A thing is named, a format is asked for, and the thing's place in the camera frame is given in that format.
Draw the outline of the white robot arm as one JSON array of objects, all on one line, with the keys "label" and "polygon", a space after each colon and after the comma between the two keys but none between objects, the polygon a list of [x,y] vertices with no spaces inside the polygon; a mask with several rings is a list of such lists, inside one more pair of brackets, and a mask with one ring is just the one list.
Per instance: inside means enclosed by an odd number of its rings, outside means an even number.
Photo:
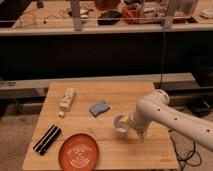
[{"label": "white robot arm", "polygon": [[213,152],[213,122],[179,112],[168,106],[169,96],[160,89],[143,96],[128,117],[129,126],[143,134],[152,121],[172,128]]}]

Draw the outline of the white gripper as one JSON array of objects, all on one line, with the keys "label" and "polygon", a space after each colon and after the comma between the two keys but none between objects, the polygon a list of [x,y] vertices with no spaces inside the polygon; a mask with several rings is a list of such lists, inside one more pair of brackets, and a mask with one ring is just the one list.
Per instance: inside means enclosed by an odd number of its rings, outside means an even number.
[{"label": "white gripper", "polygon": [[132,129],[134,129],[136,132],[138,132],[137,135],[138,135],[140,141],[143,143],[144,140],[145,140],[145,137],[146,137],[146,131],[144,132],[142,123],[141,123],[141,122],[138,122],[138,121],[134,118],[133,114],[130,114],[130,115],[128,116],[127,122],[128,122],[128,125],[129,125]]}]

